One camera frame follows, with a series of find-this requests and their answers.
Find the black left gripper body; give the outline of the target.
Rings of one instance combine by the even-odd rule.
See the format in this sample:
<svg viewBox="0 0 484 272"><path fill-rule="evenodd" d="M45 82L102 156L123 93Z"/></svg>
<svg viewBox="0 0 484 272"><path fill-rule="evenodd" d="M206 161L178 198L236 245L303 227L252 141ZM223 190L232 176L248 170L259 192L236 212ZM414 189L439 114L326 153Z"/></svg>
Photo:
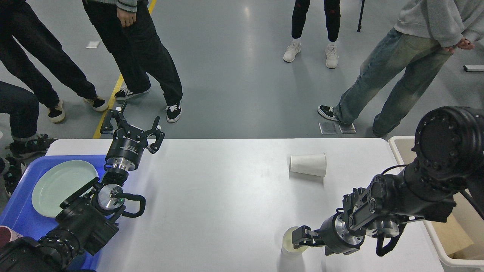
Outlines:
<svg viewBox="0 0 484 272"><path fill-rule="evenodd" d="M136 170L146 147L146 137L134 136L133 139L124 134L113 134L113 141L105 161L107 165L114 168Z"/></svg>

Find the cardigan person right hand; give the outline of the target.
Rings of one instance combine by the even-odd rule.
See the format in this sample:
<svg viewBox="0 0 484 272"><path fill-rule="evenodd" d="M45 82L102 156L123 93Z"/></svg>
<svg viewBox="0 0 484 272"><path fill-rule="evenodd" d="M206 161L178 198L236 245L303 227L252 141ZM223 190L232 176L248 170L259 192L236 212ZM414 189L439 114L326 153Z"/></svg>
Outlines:
<svg viewBox="0 0 484 272"><path fill-rule="evenodd" d="M116 8L116 17L119 19L123 28L132 26L137 21L136 13L128 12L120 8Z"/></svg>

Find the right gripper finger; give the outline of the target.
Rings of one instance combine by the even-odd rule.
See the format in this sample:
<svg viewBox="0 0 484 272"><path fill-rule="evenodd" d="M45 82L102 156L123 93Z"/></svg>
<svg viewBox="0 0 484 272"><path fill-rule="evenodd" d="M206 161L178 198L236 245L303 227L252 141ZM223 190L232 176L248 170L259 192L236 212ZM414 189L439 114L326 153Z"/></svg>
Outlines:
<svg viewBox="0 0 484 272"><path fill-rule="evenodd" d="M322 238L319 230L311 230L308 226L296 227L292 230L292 247L322 247Z"/></svg>

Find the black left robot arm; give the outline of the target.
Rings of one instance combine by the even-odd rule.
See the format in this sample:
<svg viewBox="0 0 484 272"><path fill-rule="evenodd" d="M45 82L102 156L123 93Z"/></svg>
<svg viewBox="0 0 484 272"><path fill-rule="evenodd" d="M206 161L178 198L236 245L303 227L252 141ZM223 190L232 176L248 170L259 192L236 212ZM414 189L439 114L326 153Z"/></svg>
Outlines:
<svg viewBox="0 0 484 272"><path fill-rule="evenodd" d="M143 215L146 199L125 193L123 185L129 171L138 169L144 150L156 153L165 134L160 117L148 130L128 124L125 108L108 110L100 129L113 136L102 178L94 177L60 203L57 226L45 236L8 242L1 249L2 272L65 272L81 250L94 255L114 237L119 217Z"/></svg>

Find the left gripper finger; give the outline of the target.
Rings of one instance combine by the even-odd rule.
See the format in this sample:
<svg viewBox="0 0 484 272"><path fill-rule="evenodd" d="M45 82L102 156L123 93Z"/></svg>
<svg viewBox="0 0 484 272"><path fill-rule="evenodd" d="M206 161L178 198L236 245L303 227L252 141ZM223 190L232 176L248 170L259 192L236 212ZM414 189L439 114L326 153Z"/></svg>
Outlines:
<svg viewBox="0 0 484 272"><path fill-rule="evenodd" d="M159 121L160 116L157 116L153 122L152 128L141 132L141 146L142 148L147 149L151 154L157 153L157 151L159 151L165 137L165 133L161 131ZM149 136L155 136L154 143L148 144L147 138Z"/></svg>
<svg viewBox="0 0 484 272"><path fill-rule="evenodd" d="M113 139L121 139L122 136L130 136L130 125L123 115L127 103L124 102L121 107L116 107L114 110L107 111L101 127L100 134L109 134Z"/></svg>

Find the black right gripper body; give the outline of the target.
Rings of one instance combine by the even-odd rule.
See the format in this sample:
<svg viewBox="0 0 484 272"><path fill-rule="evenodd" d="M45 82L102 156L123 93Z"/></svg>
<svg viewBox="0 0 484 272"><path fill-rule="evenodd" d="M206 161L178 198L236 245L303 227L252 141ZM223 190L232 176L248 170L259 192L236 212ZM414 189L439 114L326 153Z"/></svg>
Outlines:
<svg viewBox="0 0 484 272"><path fill-rule="evenodd" d="M363 235L354 235L347 230L342 213L328 218L318 229L318 242L323 243L326 256L354 253L361 249L364 240Z"/></svg>

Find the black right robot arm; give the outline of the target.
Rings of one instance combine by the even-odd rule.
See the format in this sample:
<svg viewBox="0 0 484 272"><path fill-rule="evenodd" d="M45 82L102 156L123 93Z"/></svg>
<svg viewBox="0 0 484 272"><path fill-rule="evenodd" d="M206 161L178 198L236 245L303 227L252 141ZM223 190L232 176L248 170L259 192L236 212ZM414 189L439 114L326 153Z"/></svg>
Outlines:
<svg viewBox="0 0 484 272"><path fill-rule="evenodd" d="M319 229L297 227L289 248L324 247L325 255L349 255L371 236L381 257L395 248L406 224L446 222L456 206L456 193L469 190L472 205L482 212L483 113L445 106L424 115L416 128L413 162L397 175L382 172L367 188L344 195L342 208Z"/></svg>

